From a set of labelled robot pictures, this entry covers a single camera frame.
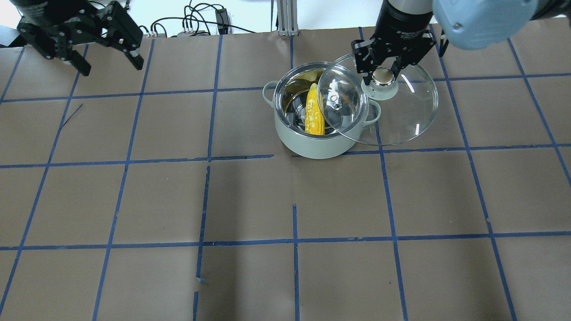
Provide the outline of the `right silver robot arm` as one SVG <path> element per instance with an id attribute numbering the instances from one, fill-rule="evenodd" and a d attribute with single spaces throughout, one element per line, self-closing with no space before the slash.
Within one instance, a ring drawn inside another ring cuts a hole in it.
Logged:
<path id="1" fill-rule="evenodd" d="M 373 35 L 351 44 L 356 71 L 369 85 L 388 58 L 394 58 L 395 77 L 418 64 L 436 44 L 428 30 L 432 18 L 441 26 L 443 56 L 449 44 L 484 49 L 505 41 L 529 21 L 559 15 L 570 15 L 568 0 L 384 0 Z"/>

